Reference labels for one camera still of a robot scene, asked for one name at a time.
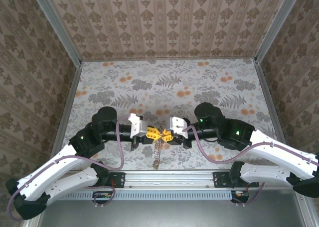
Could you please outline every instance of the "floral tablecloth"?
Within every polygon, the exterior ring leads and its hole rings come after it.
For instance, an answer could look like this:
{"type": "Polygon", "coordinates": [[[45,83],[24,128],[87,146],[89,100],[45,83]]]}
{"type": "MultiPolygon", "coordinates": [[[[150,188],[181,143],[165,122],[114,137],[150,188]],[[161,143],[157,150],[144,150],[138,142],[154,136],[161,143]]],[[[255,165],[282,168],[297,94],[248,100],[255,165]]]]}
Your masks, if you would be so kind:
{"type": "MultiPolygon", "coordinates": [[[[275,137],[252,59],[87,62],[82,63],[64,145],[103,106],[114,107],[118,116],[143,115],[149,125],[163,129],[171,115],[195,122],[193,111],[202,102],[212,103],[226,117],[241,119],[275,137]]],[[[238,153],[217,143],[201,143],[206,153],[216,160],[225,160],[238,153]]],[[[130,143],[123,143],[124,170],[230,167],[207,161],[195,142],[189,150],[159,142],[140,144],[133,152],[130,148],[130,143]]],[[[106,143],[105,150],[93,159],[118,166],[120,158],[116,142],[106,143]]],[[[241,159],[269,163],[249,153],[241,159]]]]}

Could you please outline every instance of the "gray leaf pattern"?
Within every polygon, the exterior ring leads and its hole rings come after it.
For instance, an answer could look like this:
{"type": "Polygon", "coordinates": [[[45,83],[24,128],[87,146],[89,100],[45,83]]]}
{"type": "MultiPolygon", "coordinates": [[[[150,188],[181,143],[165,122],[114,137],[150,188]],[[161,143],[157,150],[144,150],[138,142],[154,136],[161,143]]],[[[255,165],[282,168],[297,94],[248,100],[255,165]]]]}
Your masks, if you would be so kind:
{"type": "MultiPolygon", "coordinates": [[[[194,109],[201,102],[210,102],[220,107],[226,117],[246,121],[270,136],[275,135],[250,59],[84,62],[64,145],[103,106],[114,107],[118,117],[129,113],[142,115],[148,125],[163,130],[170,116],[196,122],[194,109]]],[[[3,125],[12,129],[16,124],[6,118],[3,125]]],[[[217,143],[201,143],[206,153],[216,160],[228,159],[236,153],[217,143]]],[[[230,165],[210,163],[196,143],[192,145],[192,149],[185,150],[167,143],[156,148],[154,144],[140,144],[131,152],[131,144],[122,143],[123,169],[230,168],[230,165]]],[[[117,143],[109,141],[105,149],[92,158],[116,167],[120,164],[119,157],[117,143]]],[[[267,163],[249,153],[241,160],[267,163]]]]}

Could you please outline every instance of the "patterned wallpaper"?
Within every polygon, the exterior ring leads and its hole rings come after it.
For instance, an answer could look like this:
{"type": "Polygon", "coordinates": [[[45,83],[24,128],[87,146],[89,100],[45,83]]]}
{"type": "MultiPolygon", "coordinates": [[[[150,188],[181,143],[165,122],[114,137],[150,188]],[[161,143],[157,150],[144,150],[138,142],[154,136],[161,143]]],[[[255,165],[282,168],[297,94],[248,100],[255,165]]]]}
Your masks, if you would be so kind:
{"type": "Polygon", "coordinates": [[[36,0],[0,0],[0,226],[6,181],[50,157],[74,71],[36,0]]]}
{"type": "MultiPolygon", "coordinates": [[[[84,62],[64,145],[103,106],[114,107],[118,116],[142,115],[149,125],[163,130],[171,115],[196,122],[194,109],[202,102],[221,108],[228,118],[246,121],[269,136],[275,135],[252,59],[84,62]]],[[[216,160],[225,160],[237,153],[217,143],[201,143],[206,153],[216,160]]],[[[131,144],[124,142],[123,148],[124,170],[231,166],[210,163],[195,142],[189,150],[161,142],[140,145],[133,152],[130,152],[131,144]]],[[[116,142],[107,142],[105,149],[93,159],[118,166],[116,142]]],[[[249,153],[243,160],[268,163],[249,153]]]]}
{"type": "Polygon", "coordinates": [[[50,0],[83,60],[253,57],[282,0],[50,0]]]}
{"type": "Polygon", "coordinates": [[[319,152],[319,0],[297,0],[262,67],[288,144],[319,152]]]}

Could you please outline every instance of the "purple cable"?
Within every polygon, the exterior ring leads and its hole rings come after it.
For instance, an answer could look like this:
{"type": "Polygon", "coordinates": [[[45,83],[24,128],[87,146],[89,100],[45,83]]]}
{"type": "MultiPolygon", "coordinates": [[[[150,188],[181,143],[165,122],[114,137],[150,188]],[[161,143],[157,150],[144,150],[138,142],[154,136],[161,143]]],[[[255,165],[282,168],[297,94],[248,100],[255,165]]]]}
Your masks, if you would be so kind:
{"type": "Polygon", "coordinates": [[[54,164],[58,163],[59,161],[62,161],[64,159],[67,158],[76,158],[76,159],[81,159],[81,160],[85,160],[91,163],[94,163],[100,167],[103,167],[105,169],[109,169],[112,171],[118,171],[121,170],[122,167],[124,166],[124,155],[123,155],[123,150],[122,150],[122,146],[121,146],[121,140],[120,140],[120,120],[123,120],[125,118],[128,118],[130,116],[130,114],[122,116],[119,118],[119,120],[116,122],[116,127],[115,127],[115,132],[116,132],[116,141],[118,143],[118,147],[119,147],[119,151],[120,151],[120,157],[121,157],[121,165],[120,167],[114,168],[114,167],[109,167],[106,166],[104,164],[101,164],[97,161],[82,157],[82,156],[74,156],[74,155],[69,155],[69,156],[62,156],[56,160],[53,160],[52,163],[48,164],[46,167],[44,167],[41,171],[39,171],[38,173],[36,173],[34,176],[32,176],[26,183],[24,183],[18,190],[16,190],[14,192],[14,194],[11,196],[11,198],[9,199],[8,205],[6,207],[6,212],[9,215],[9,217],[13,220],[13,221],[23,221],[23,219],[17,219],[12,215],[11,212],[11,206],[13,204],[13,200],[16,197],[16,195],[18,193],[20,193],[20,191],[22,191],[26,186],[28,186],[35,178],[37,178],[39,175],[41,175],[44,171],[46,171],[47,169],[49,169],[51,166],[53,166],[54,164]]]}
{"type": "Polygon", "coordinates": [[[233,200],[238,201],[237,204],[242,205],[242,206],[249,205],[249,204],[253,203],[255,200],[257,200],[258,196],[261,194],[261,191],[263,190],[264,187],[265,187],[265,182],[262,183],[262,185],[261,185],[261,187],[260,187],[258,193],[255,195],[255,197],[252,198],[250,201],[248,201],[248,202],[246,202],[246,203],[242,203],[242,202],[241,202],[239,199],[237,199],[237,198],[233,198],[233,200]]]}
{"type": "Polygon", "coordinates": [[[86,187],[85,189],[90,189],[90,190],[94,190],[94,189],[101,189],[101,188],[108,188],[108,189],[112,189],[112,195],[111,195],[111,197],[109,198],[109,200],[107,200],[105,203],[103,203],[103,204],[98,204],[98,203],[96,203],[96,198],[97,198],[97,196],[98,195],[101,195],[102,193],[96,193],[96,195],[94,196],[94,199],[93,199],[93,203],[95,204],[95,205],[97,205],[97,206],[104,206],[104,205],[107,205],[107,204],[109,204],[112,200],[113,200],[113,198],[115,197],[115,188],[113,188],[112,186],[95,186],[95,187],[86,187]]]}
{"type": "Polygon", "coordinates": [[[227,163],[233,162],[233,161],[236,160],[237,158],[239,158],[239,157],[241,157],[242,155],[244,155],[247,151],[249,151],[249,150],[251,150],[251,149],[253,149],[253,148],[257,147],[257,146],[269,145],[269,146],[275,146],[275,147],[277,147],[277,148],[279,148],[279,149],[282,149],[282,150],[284,150],[284,151],[286,151],[286,152],[288,152],[288,153],[290,153],[290,154],[292,154],[292,155],[295,155],[295,156],[301,158],[301,159],[304,160],[304,161],[307,161],[307,162],[309,162],[309,163],[311,163],[311,164],[313,164],[313,165],[319,166],[319,163],[314,162],[314,161],[310,160],[309,158],[304,157],[304,156],[302,156],[302,155],[300,155],[300,154],[298,154],[298,153],[295,153],[295,152],[293,152],[293,151],[291,151],[291,150],[289,150],[289,149],[287,149],[287,148],[285,148],[285,147],[283,147],[283,146],[281,146],[281,145],[274,144],[274,143],[271,143],[271,142],[259,142],[259,143],[256,143],[256,144],[251,145],[251,146],[247,147],[246,149],[242,150],[239,154],[237,154],[236,156],[234,156],[234,157],[232,157],[232,158],[230,158],[230,159],[228,159],[228,160],[215,161],[215,160],[211,159],[211,158],[205,153],[203,147],[202,147],[201,144],[200,144],[200,141],[199,141],[199,138],[198,138],[198,134],[197,134],[197,132],[196,132],[196,128],[195,128],[193,125],[190,125],[190,126],[188,126],[187,128],[185,128],[185,129],[183,130],[183,132],[188,131],[188,130],[190,130],[190,129],[193,130],[193,133],[194,133],[194,136],[195,136],[195,139],[196,139],[196,143],[197,143],[197,146],[198,146],[200,152],[203,154],[203,156],[204,156],[208,161],[210,161],[210,162],[212,162],[212,163],[214,163],[214,164],[227,164],[227,163]]]}

